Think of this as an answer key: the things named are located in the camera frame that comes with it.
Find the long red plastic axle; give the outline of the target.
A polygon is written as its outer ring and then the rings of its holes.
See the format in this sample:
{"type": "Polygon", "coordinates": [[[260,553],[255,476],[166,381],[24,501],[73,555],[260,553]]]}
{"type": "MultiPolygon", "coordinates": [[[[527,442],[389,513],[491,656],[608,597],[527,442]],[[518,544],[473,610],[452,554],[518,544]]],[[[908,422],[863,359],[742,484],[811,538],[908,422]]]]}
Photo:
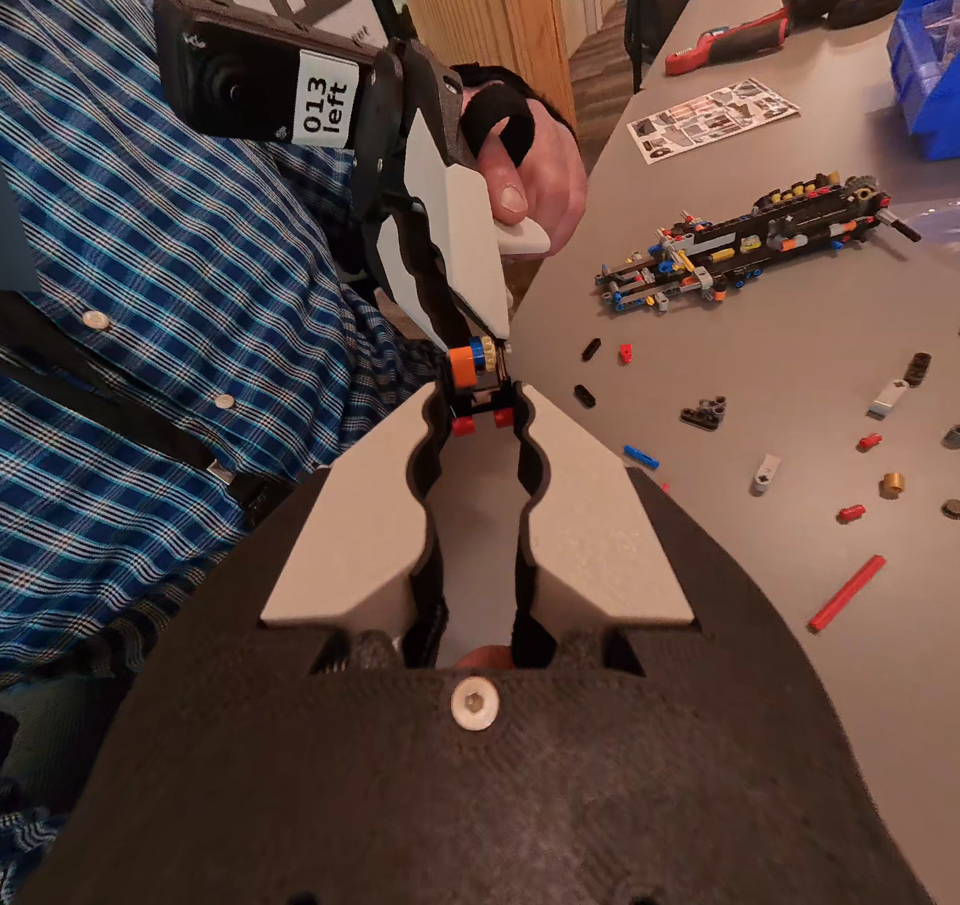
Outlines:
{"type": "Polygon", "coordinates": [[[852,574],[825,605],[808,620],[806,623],[807,630],[814,635],[821,634],[886,564],[887,560],[884,556],[880,554],[871,556],[852,574]]]}

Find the blue bin with tag sticker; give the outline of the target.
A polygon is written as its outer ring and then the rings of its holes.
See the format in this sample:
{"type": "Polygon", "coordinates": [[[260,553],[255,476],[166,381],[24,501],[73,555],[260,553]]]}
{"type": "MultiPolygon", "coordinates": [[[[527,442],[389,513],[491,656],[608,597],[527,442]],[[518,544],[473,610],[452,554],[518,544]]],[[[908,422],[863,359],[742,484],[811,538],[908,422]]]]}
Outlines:
{"type": "Polygon", "coordinates": [[[908,36],[902,15],[934,1],[903,0],[886,43],[895,100],[908,135],[928,161],[959,156],[959,52],[939,82],[923,79],[916,70],[919,40],[908,36]]]}

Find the small toy gear subassembly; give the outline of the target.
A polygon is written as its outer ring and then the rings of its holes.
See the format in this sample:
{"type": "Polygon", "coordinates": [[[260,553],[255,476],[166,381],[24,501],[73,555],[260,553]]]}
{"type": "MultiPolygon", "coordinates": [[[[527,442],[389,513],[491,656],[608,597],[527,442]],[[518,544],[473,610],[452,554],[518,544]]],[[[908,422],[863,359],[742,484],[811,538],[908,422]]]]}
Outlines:
{"type": "Polygon", "coordinates": [[[508,351],[504,341],[473,335],[468,345],[448,352],[441,380],[454,438],[474,434],[480,415],[491,414],[498,429],[513,428],[515,387],[508,351]]]}

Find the wooden door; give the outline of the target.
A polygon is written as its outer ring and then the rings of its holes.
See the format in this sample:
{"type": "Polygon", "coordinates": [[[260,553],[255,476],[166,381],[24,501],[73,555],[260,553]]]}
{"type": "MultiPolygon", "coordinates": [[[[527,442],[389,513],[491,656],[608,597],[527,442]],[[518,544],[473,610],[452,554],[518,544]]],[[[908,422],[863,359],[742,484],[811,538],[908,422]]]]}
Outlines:
{"type": "Polygon", "coordinates": [[[420,41],[445,64],[503,66],[576,124],[560,0],[407,0],[420,41]]]}

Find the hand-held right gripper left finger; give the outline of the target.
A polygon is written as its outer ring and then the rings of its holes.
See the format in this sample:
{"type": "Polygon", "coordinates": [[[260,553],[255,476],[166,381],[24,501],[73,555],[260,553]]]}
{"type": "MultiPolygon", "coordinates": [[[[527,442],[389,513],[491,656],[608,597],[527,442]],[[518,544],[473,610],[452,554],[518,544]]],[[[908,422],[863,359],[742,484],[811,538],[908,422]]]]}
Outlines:
{"type": "Polygon", "coordinates": [[[407,650],[419,641],[433,649],[448,610],[426,496],[441,473],[444,398],[427,383],[328,468],[262,608],[264,626],[379,631],[407,650]]]}

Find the red black hand tool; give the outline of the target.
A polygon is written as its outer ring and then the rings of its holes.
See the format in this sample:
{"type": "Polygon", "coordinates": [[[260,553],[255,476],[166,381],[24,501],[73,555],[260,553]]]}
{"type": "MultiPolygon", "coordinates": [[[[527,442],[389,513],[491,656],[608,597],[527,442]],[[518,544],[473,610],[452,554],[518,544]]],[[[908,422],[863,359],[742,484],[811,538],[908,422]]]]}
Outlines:
{"type": "Polygon", "coordinates": [[[703,32],[695,45],[675,51],[664,60],[664,73],[674,78],[684,74],[777,52],[790,30],[789,9],[734,27],[719,26],[703,32]]]}

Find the person's blue plaid shirt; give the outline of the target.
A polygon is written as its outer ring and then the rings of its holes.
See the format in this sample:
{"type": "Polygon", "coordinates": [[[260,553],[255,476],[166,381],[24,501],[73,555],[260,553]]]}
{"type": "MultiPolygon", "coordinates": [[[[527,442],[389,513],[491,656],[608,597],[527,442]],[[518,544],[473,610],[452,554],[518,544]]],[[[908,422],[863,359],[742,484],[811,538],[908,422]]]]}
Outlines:
{"type": "MultiPolygon", "coordinates": [[[[293,483],[431,378],[342,282],[353,160],[196,134],[154,0],[1,0],[30,305],[230,471],[293,483]]],[[[2,377],[2,690],[127,678],[249,525],[223,483],[2,377]]]]}

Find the toy car chassis assembly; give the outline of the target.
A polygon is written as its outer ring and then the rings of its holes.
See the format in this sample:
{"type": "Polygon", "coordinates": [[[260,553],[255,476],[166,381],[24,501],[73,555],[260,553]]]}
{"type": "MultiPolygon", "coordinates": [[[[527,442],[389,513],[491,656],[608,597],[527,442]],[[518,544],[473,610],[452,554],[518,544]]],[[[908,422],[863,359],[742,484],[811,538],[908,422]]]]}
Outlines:
{"type": "Polygon", "coordinates": [[[880,227],[913,243],[923,239],[891,211],[891,196],[875,177],[818,173],[762,194],[748,214],[713,222],[684,213],[657,229],[646,252],[632,252],[619,267],[603,264],[594,285],[615,313],[646,307],[664,314],[675,299],[693,293],[721,302],[773,266],[842,251],[880,227]]]}

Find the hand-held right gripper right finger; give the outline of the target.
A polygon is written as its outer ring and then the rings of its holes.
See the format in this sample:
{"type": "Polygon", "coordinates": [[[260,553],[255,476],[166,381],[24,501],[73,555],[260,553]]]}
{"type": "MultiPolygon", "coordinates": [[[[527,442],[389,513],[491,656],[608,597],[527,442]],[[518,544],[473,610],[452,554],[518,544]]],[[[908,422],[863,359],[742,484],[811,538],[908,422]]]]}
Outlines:
{"type": "Polygon", "coordinates": [[[560,644],[618,628],[685,628],[695,614],[620,456],[528,383],[515,389],[517,610],[560,644]]]}

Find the printed sticker sheet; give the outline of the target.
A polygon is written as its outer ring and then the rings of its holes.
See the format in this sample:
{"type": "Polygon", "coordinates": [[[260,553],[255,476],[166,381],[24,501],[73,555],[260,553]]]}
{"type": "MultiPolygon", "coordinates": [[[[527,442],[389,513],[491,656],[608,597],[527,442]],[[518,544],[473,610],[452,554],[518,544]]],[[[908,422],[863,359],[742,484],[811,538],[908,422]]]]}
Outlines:
{"type": "Polygon", "coordinates": [[[747,78],[631,121],[627,129],[652,166],[800,113],[768,85],[747,78]]]}

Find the person's left hand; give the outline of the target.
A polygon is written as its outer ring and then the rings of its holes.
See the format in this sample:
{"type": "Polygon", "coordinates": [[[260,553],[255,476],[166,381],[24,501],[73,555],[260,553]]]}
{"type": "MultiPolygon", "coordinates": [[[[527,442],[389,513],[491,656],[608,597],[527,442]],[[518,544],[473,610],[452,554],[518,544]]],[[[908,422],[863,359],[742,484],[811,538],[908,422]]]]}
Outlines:
{"type": "Polygon", "coordinates": [[[526,103],[534,118],[534,142],[516,166],[500,137],[492,130],[477,158],[486,182],[493,218],[515,226],[528,218],[550,239],[549,258],[570,241],[585,212],[588,180],[571,131],[554,119],[534,98],[526,103]]]}

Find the pile of clear parts bags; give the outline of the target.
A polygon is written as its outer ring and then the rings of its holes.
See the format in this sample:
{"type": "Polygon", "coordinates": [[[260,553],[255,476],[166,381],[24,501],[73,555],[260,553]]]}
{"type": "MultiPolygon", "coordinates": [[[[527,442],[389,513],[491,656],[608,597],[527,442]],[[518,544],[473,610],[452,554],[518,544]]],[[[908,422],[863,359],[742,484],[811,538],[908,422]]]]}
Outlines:
{"type": "Polygon", "coordinates": [[[909,8],[902,13],[901,23],[908,36],[918,39],[919,75],[939,83],[958,59],[959,0],[934,0],[909,8]]]}

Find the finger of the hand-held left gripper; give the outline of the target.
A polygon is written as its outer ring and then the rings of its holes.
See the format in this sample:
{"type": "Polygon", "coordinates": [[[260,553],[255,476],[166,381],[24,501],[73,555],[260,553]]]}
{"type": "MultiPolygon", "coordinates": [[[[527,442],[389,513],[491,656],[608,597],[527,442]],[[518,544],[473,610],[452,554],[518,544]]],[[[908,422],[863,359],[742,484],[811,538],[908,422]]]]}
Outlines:
{"type": "Polygon", "coordinates": [[[406,303],[406,315],[434,342],[452,342],[444,333],[446,316],[469,316],[491,338],[505,342],[510,335],[506,285],[498,249],[498,230],[483,176],[460,164],[447,165],[426,118],[414,113],[406,141],[404,185],[426,215],[428,237],[443,265],[439,291],[451,306],[428,302],[418,291],[416,304],[406,303]]]}
{"type": "Polygon", "coordinates": [[[422,218],[388,216],[380,225],[376,250],[391,300],[438,347],[466,347],[469,325],[454,303],[422,218]]]}

